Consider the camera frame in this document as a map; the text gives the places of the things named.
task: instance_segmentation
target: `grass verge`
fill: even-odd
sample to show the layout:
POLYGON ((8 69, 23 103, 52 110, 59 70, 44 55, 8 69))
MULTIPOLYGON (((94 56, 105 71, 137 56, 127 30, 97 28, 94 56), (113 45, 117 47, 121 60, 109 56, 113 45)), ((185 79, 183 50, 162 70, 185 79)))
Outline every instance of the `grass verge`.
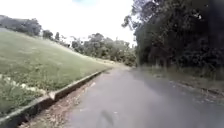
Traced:
POLYGON ((187 86, 224 96, 224 80, 197 76, 194 74, 195 69, 193 68, 177 69, 175 67, 161 68, 152 66, 144 67, 144 69, 148 70, 156 77, 168 78, 169 80, 176 81, 187 86))
POLYGON ((5 116, 20 106, 28 104, 38 96, 40 96, 39 93, 12 86, 10 83, 0 79, 0 117, 5 116))

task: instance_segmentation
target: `hill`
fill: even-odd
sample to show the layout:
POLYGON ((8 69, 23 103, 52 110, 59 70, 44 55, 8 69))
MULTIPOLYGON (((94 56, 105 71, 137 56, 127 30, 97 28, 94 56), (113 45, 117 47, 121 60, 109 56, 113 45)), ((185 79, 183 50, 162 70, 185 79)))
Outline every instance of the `hill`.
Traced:
POLYGON ((105 68, 49 40, 0 29, 0 117, 105 68))

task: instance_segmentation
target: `concrete curb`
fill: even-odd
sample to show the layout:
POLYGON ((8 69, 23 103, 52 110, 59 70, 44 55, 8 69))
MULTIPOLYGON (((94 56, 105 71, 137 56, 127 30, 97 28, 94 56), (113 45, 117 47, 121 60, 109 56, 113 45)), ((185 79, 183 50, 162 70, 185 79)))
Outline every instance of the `concrete curb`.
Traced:
POLYGON ((100 75, 102 72, 107 70, 99 71, 93 73, 89 76, 86 76, 78 81, 75 81, 66 87, 57 90, 54 93, 54 99, 52 99, 49 94, 44 95, 40 98, 35 99, 27 106, 24 106, 10 114, 6 117, 0 118, 0 128, 17 128, 21 125, 22 122, 26 122, 29 119, 33 118, 35 115, 40 113, 42 110, 47 109, 52 104, 57 102, 59 99, 65 97, 69 93, 75 91, 77 88, 80 88, 82 85, 92 80, 96 76, 100 75))

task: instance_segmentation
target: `road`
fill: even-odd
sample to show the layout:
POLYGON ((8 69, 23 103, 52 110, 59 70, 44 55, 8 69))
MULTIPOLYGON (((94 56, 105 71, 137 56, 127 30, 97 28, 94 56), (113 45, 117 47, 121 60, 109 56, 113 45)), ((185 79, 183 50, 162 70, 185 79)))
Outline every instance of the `road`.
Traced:
POLYGON ((224 128, 224 106, 139 70, 111 70, 93 85, 66 128, 224 128))

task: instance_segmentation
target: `dirt patch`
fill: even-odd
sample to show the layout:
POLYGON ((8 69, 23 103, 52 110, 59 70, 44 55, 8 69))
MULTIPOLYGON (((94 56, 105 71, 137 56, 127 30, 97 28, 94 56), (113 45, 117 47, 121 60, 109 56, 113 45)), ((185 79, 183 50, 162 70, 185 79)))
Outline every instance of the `dirt patch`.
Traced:
POLYGON ((67 113, 81 102, 80 96, 95 84, 93 81, 91 80, 81 88, 70 93, 47 110, 41 112, 34 119, 23 123, 19 128, 63 128, 67 113))

